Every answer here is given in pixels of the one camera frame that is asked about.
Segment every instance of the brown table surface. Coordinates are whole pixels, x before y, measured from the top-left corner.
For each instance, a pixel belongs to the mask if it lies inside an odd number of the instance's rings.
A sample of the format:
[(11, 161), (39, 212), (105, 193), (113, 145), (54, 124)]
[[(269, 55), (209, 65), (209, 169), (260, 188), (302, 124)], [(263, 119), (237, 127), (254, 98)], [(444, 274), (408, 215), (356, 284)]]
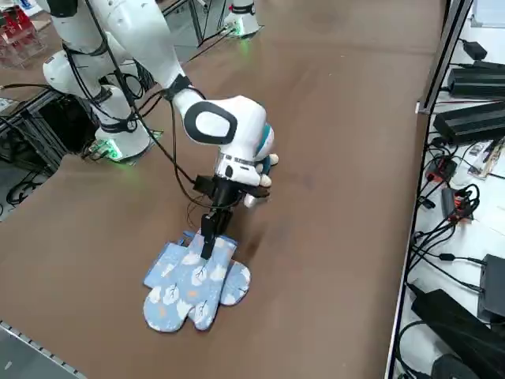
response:
[[(271, 201), (230, 230), (252, 286), (210, 332), (148, 328), (142, 280), (184, 229), (158, 149), (136, 167), (64, 158), (0, 226), (0, 318), (90, 378), (383, 375), (421, 161), (414, 114), (440, 35), (439, 0), (257, 2), (265, 28), (186, 66), (209, 98), (260, 101), (280, 164)], [(149, 119), (170, 130), (169, 107)], [(181, 131), (180, 164), (215, 148)], [(170, 146), (170, 136), (163, 138)]]

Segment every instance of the metal frame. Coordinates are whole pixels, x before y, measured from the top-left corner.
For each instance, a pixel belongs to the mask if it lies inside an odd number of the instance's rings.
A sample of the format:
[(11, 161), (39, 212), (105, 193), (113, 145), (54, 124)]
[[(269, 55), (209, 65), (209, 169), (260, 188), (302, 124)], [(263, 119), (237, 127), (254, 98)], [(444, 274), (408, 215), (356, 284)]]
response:
[(53, 91), (43, 90), (8, 119), (13, 127), (35, 149), (36, 153), (46, 163), (47, 169), (55, 172), (62, 157), (68, 153), (65, 145), (54, 134), (52, 128), (42, 120), (38, 110), (60, 95)]
[(188, 0), (189, 12), (191, 13), (191, 19), (193, 20), (193, 27), (195, 28), (196, 40), (200, 45), (204, 41), (202, 36), (202, 29), (200, 28), (200, 21), (198, 20), (198, 13), (195, 7), (195, 0)]
[[(455, 50), (456, 43), (465, 24), (468, 12), (471, 8), (473, 0), (453, 0), (449, 9), (447, 20), (443, 26), (442, 36), (440, 37), (439, 46), (436, 51), (432, 67), (429, 71), (428, 80), (425, 85), (423, 95), (419, 100), (418, 113), (431, 116), (433, 107), (435, 106), (436, 99), (439, 95), (439, 89), (445, 78), (449, 63), (451, 62), (452, 55)], [(429, 130), (429, 117), (427, 117), (426, 136)], [(421, 176), (417, 184), (417, 191), (421, 188)], [(411, 219), (411, 227), (414, 226), (416, 219), (416, 209), (414, 207), (413, 217)], [(403, 304), (406, 296), (404, 283), (406, 281), (406, 267), (410, 262), (409, 251), (406, 251), (406, 256), (403, 262), (402, 270), (402, 284), (398, 293), (398, 300), (396, 303), (395, 321), (391, 334), (391, 344), (387, 356), (387, 366), (384, 378), (392, 379), (395, 373), (395, 344), (399, 333)]]
[(454, 0), (443, 26), (442, 36), (436, 51), (432, 68), (429, 70), (428, 82), (419, 100), (419, 113), (431, 114), (439, 94), (440, 85), (445, 78), (452, 54), (459, 35), (465, 24), (473, 0)]
[(175, 2), (174, 4), (163, 9), (162, 14), (164, 17), (166, 17), (186, 3), (188, 4), (189, 13), (191, 14), (191, 21), (193, 22), (193, 28), (195, 29), (196, 41), (200, 45), (204, 41), (205, 36), (203, 35), (202, 29), (200, 27), (200, 20), (198, 19), (198, 12), (196, 11), (194, 0), (179, 0), (178, 2)]

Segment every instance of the black power adapter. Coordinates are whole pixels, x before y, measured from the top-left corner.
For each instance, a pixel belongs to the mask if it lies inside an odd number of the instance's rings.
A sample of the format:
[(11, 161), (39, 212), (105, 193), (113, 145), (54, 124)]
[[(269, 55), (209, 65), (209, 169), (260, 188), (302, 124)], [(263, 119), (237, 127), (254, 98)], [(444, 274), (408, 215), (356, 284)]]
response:
[(482, 379), (505, 379), (505, 340), (456, 302), (447, 292), (416, 294), (412, 310), (462, 362)]
[(478, 42), (468, 42), (465, 39), (461, 39), (463, 42), (463, 50), (474, 60), (481, 61), (486, 58), (488, 52), (484, 49)]
[(477, 312), (480, 318), (494, 321), (505, 317), (505, 259), (486, 255), (481, 269), (481, 288)]

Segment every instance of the black cable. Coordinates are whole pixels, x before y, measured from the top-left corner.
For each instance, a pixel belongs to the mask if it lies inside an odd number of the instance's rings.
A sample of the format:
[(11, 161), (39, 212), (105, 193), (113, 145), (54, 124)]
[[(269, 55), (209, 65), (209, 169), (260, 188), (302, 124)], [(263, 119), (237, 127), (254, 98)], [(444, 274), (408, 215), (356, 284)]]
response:
[(40, 186), (42, 183), (33, 182), (37, 175), (41, 174), (42, 171), (29, 171), (24, 178), (22, 178), (16, 185), (14, 185), (6, 196), (6, 202), (16, 208), (16, 205), (21, 204), (24, 199), (28, 196), (24, 195), (24, 191), (28, 189), (34, 190), (36, 187)]
[[(472, 194), (472, 192), (469, 191), (469, 189), (473, 188), (475, 190), (475, 198), (473, 199), (470, 199), (469, 196), (470, 194)], [(440, 221), (440, 223), (435, 227), (433, 228), (430, 232), (428, 233), (423, 233), (422, 235), (425, 236), (425, 239), (423, 240), (423, 242), (419, 245), (419, 246), (415, 246), (417, 247), (418, 249), (424, 249), (426, 251), (429, 251), (430, 249), (434, 248), (436, 245), (439, 245), (440, 243), (442, 242), (445, 242), (447, 241), (450, 237), (452, 237), (452, 235), (454, 235), (455, 233), (455, 223), (458, 222), (458, 220), (451, 220), (451, 217), (453, 215), (456, 215), (458, 216), (460, 219), (462, 218), (465, 218), (465, 217), (468, 217), (469, 215), (471, 215), (473, 212), (475, 212), (475, 210), (477, 209), (477, 207), (479, 206), (480, 204), (480, 197), (481, 197), (481, 192), (479, 190), (479, 187), (476, 186), (475, 184), (470, 184), (462, 189), (458, 189), (456, 191), (456, 194), (458, 194), (458, 196), (462, 196), (466, 199), (466, 202), (467, 202), (467, 205), (462, 214), (458, 214), (458, 209), (455, 208), (449, 215), (447, 215), (446, 218), (444, 218), (442, 221)], [(446, 227), (442, 227), (440, 228), (445, 222), (449, 221), (450, 223), (446, 226)], [(441, 235), (443, 235), (446, 231), (448, 231), (449, 229), (453, 228), (453, 230), (451, 231), (451, 234), (449, 236), (447, 236), (446, 238), (443, 238), (442, 240), (426, 247), (429, 243), (431, 243), (432, 241), (434, 241), (436, 238), (440, 237)], [(413, 268), (421, 261), (421, 259), (424, 257), (425, 253), (422, 253), (422, 254), (419, 254), (419, 258), (417, 261), (413, 262), (411, 264), (411, 266), (408, 268), (407, 270), (407, 273), (411, 272), (413, 270)]]
[[(115, 121), (119, 121), (119, 122), (131, 121), (131, 119), (133, 117), (133, 113), (131, 113), (129, 115), (129, 117), (127, 117), (127, 118), (117, 118), (117, 117), (114, 117), (114, 116), (108, 114), (107, 112), (105, 112), (104, 109), (102, 109), (100, 104), (95, 100), (95, 97), (89, 92), (88, 87), (84, 83), (84, 79), (80, 75), (79, 69), (77, 68), (76, 63), (73, 60), (73, 52), (64, 43), (63, 43), (63, 50), (66, 52), (67, 59), (69, 60), (70, 69), (72, 70), (72, 73), (73, 73), (74, 77), (76, 78), (76, 82), (79, 85), (80, 90), (83, 92), (84, 97), (88, 100), (88, 102), (91, 103), (91, 105), (93, 105), (93, 107), (97, 111), (106, 115), (108, 118), (111, 118), (111, 119), (113, 119)], [(128, 87), (128, 84), (126, 84), (126, 82), (125, 82), (125, 87), (122, 90), (123, 90), (123, 93), (125, 93), (125, 97), (128, 99), (129, 96), (127, 96), (127, 95), (129, 95), (129, 87)]]
[(218, 36), (219, 34), (221, 34), (222, 32), (224, 32), (225, 30), (226, 30), (225, 28), (221, 28), (216, 33), (211, 34), (209, 37), (202, 39), (202, 42), (200, 43), (200, 45), (198, 45), (198, 47), (202, 46), (208, 40), (213, 39), (214, 37)]
[(126, 82), (127, 85), (128, 85), (128, 82), (126, 81), (126, 78), (128, 78), (128, 77), (132, 77), (133, 79), (135, 79), (137, 81), (137, 83), (140, 86), (140, 92), (139, 93), (133, 93), (132, 89), (129, 86), (128, 86), (128, 90), (129, 90), (130, 95), (135, 100), (142, 99), (142, 97), (144, 96), (145, 90), (144, 90), (144, 86), (140, 82), (140, 79), (138, 77), (136, 77), (135, 75), (132, 75), (131, 73), (123, 73), (123, 76), (125, 78), (125, 82)]
[(461, 286), (465, 287), (465, 288), (468, 288), (469, 290), (471, 291), (476, 291), (477, 293), (482, 293), (484, 292), (484, 289), (479, 287), (479, 286), (476, 286), (474, 284), (470, 284), (470, 283), (467, 283), (467, 282), (463, 282), (462, 280), (456, 278), (455, 276), (452, 276), (449, 272), (441, 269), (439, 266), (435, 265), (433, 262), (431, 262), (427, 257), (425, 257), (423, 254), (419, 254), (417, 251), (414, 251), (414, 253), (416, 255), (419, 256), (420, 259), (422, 259), (423, 261), (425, 261), (427, 264), (429, 264), (430, 266), (432, 266), (435, 270), (439, 271), (439, 272), (442, 272), (445, 276), (447, 276), (449, 279), (452, 279), (453, 281), (455, 281), (457, 284), (460, 284)]
[(149, 109), (147, 109), (143, 114), (142, 114), (142, 117), (147, 117), (149, 116), (149, 114), (155, 109), (155, 107), (158, 105), (158, 103), (161, 101), (161, 99), (163, 98), (163, 95), (159, 95), (158, 96), (158, 99), (156, 99), (156, 101), (149, 107)]
[(0, 91), (3, 89), (24, 88), (24, 87), (39, 87), (47, 89), (49, 91), (57, 92), (60, 95), (65, 95), (63, 92), (60, 92), (56, 88), (52, 88), (48, 84), (38, 84), (38, 83), (12, 83), (12, 84), (0, 85)]
[(219, 38), (218, 40), (216, 40), (213, 44), (205, 47), (202, 51), (199, 51), (198, 54), (196, 54), (193, 57), (191, 57), (191, 59), (188, 60), (186, 63), (191, 62), (191, 61), (195, 60), (196, 58), (200, 57), (204, 52), (206, 52), (207, 50), (209, 50), (211, 47), (214, 47), (217, 43), (219, 43), (220, 41), (222, 41), (223, 39), (225, 39), (229, 34), (231, 34), (234, 31), (235, 31), (235, 29), (231, 29), (227, 34), (223, 35), (221, 38)]
[[(418, 248), (418, 249), (424, 250), (425, 247), (429, 243), (433, 242), (435, 239), (437, 239), (441, 235), (445, 234), (448, 230), (450, 230), (452, 228), (452, 226), (453, 226), (452, 223), (449, 223), (445, 227), (442, 227), (442, 228), (439, 229), (439, 227), (442, 226), (442, 224), (444, 224), (446, 222), (447, 222), (447, 219), (444, 219), (444, 220), (440, 221), (440, 223), (435, 228), (433, 228), (428, 233), (425, 233), (425, 239), (423, 240), (423, 242), (419, 246), (415, 246), (415, 247)], [(413, 259), (412, 259), (410, 267), (408, 267), (408, 269), (407, 269), (407, 273), (410, 273), (413, 270), (413, 268), (416, 267), (416, 265), (420, 261), (421, 261), (421, 259), (418, 259), (417, 261), (413, 261)]]
[(472, 257), (456, 257), (454, 254), (451, 254), (451, 253), (433, 254), (433, 253), (430, 253), (428, 249), (421, 250), (421, 249), (418, 249), (415, 246), (413, 246), (413, 248), (416, 249), (416, 251), (418, 253), (421, 252), (421, 253), (424, 253), (425, 255), (428, 255), (430, 257), (438, 258), (442, 262), (468, 261), (468, 262), (472, 262), (472, 263), (475, 263), (475, 264), (481, 265), (481, 266), (487, 265), (487, 263), (485, 261), (483, 261), (481, 259), (477, 259), (477, 258), (472, 258)]

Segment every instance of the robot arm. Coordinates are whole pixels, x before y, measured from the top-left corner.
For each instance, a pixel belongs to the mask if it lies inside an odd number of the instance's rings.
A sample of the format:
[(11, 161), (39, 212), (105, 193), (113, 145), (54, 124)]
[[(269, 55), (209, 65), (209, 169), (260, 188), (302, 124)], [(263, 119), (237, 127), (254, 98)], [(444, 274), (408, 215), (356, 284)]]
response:
[(186, 134), (197, 143), (219, 146), (222, 159), (216, 175), (249, 186), (269, 186), (270, 179), (254, 167), (266, 125), (265, 109), (244, 96), (204, 100), (193, 91), (155, 0), (95, 0), (92, 4), (114, 38), (170, 90)]
[[(181, 114), (186, 134), (196, 143), (219, 146), (214, 177), (198, 177), (195, 184), (197, 190), (207, 194), (213, 201), (211, 211), (205, 214), (201, 221), (204, 236), (202, 257), (209, 258), (215, 237), (224, 233), (230, 221), (230, 206), (240, 200), (239, 193), (263, 197), (267, 191), (261, 187), (271, 185), (271, 180), (265, 173), (256, 171), (256, 163), (267, 157), (274, 140), (273, 130), (266, 123), (265, 109), (244, 96), (221, 100), (203, 99), (179, 64), (170, 29), (155, 0), (89, 2), (99, 23), (110, 33), (109, 40), (117, 41), (166, 89), (166, 99), (172, 102)], [(109, 135), (117, 133), (128, 141), (134, 140), (135, 133), (140, 133), (143, 128), (136, 128), (131, 134), (124, 128), (119, 133), (114, 132), (116, 120), (125, 119), (129, 114), (124, 94), (114, 86), (104, 90), (104, 86), (100, 86), (98, 78), (95, 77), (95, 71), (100, 70), (86, 71), (86, 67), (93, 66), (92, 63), (97, 61), (104, 61), (104, 65), (109, 67), (110, 60), (107, 56), (107, 45), (104, 45), (96, 28), (87, 2), (39, 0), (39, 4), (51, 13), (58, 34), (72, 49), (68, 50), (71, 58), (76, 57), (78, 69), (87, 74), (84, 75), (84, 79), (87, 79), (84, 80), (87, 91), (96, 98), (97, 105), (100, 101), (107, 113), (114, 115), (114, 118), (107, 119), (103, 114), (100, 116), (97, 113), (102, 124), (110, 125)], [(116, 56), (112, 44), (110, 49)], [(61, 85), (66, 88), (72, 80), (70, 77), (64, 81), (59, 80), (58, 72), (68, 66), (67, 55), (62, 51), (57, 54), (58, 64), (51, 60), (46, 62), (44, 74), (53, 86)], [(81, 84), (71, 85), (67, 92), (83, 97), (85, 94), (81, 90)]]

